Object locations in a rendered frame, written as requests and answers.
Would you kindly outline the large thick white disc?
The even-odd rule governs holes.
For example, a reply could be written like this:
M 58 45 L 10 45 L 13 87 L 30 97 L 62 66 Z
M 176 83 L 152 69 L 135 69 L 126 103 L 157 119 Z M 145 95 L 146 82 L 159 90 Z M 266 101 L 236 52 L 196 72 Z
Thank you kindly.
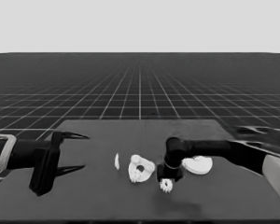
M 213 168 L 213 160 L 210 157 L 196 156 L 182 160 L 182 165 L 195 175 L 206 175 Z

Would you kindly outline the white round carrier with pins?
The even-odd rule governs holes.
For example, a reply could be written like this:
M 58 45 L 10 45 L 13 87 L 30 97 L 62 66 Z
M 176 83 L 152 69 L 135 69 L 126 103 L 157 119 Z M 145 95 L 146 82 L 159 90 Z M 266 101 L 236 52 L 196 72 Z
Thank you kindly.
M 134 173 L 140 174 L 140 178 L 137 183 L 141 183 L 141 182 L 145 182 L 145 181 L 149 180 L 151 175 L 154 173 L 154 172 L 148 172 L 146 170 L 147 161 L 148 160 L 145 158 L 143 158 L 143 161 L 139 164 L 134 164 L 130 161 L 130 164 L 128 166 L 128 174 L 129 174 L 129 177 L 131 174 L 134 174 Z

